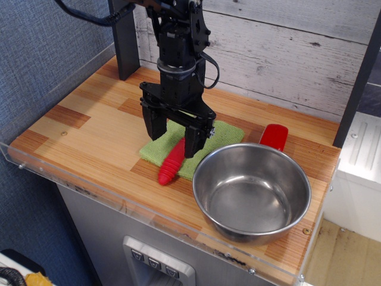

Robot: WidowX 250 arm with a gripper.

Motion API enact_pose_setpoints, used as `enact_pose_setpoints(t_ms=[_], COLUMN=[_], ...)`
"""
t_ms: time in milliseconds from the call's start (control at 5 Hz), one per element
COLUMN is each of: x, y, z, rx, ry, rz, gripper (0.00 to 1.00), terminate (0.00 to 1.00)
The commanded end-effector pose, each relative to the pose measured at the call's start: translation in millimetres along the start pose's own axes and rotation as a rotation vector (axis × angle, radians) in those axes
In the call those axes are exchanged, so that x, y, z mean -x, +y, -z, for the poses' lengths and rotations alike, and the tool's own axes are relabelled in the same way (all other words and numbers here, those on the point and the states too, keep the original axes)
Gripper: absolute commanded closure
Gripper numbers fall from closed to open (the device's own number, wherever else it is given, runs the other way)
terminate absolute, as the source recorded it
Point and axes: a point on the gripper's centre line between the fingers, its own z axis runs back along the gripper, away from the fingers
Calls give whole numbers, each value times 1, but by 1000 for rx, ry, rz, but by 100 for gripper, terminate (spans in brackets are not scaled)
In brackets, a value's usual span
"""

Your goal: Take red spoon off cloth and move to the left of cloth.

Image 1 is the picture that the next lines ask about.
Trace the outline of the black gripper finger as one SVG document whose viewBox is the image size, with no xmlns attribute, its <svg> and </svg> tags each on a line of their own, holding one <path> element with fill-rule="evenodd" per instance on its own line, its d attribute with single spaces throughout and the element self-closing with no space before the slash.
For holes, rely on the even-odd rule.
<svg viewBox="0 0 381 286">
<path fill-rule="evenodd" d="M 163 105 L 158 107 L 142 106 L 142 114 L 149 137 L 155 141 L 167 131 L 166 108 Z"/>
<path fill-rule="evenodd" d="M 204 127 L 190 126 L 185 129 L 185 157 L 192 158 L 203 149 L 207 140 L 207 130 Z"/>
</svg>

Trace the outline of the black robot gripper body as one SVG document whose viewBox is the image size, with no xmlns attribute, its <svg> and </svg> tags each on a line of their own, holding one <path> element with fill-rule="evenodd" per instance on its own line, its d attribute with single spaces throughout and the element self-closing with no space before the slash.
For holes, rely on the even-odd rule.
<svg viewBox="0 0 381 286">
<path fill-rule="evenodd" d="M 189 73 L 175 74 L 160 72 L 160 83 L 142 82 L 140 89 L 141 106 L 166 108 L 167 120 L 173 120 L 185 128 L 204 127 L 207 138 L 214 132 L 216 113 L 204 103 L 202 95 L 205 89 L 215 86 L 205 84 L 205 70 L 193 70 Z"/>
</svg>

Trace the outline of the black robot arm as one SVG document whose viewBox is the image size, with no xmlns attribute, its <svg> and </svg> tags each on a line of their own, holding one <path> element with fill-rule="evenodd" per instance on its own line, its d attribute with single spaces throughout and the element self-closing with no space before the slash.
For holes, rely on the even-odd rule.
<svg viewBox="0 0 381 286">
<path fill-rule="evenodd" d="M 142 114 L 149 137 L 167 131 L 167 120 L 185 127 L 185 151 L 192 158 L 214 131 L 216 114 L 204 103 L 206 63 L 216 62 L 210 45 L 202 1 L 134 1 L 146 9 L 159 47 L 160 83 L 140 84 Z"/>
</svg>

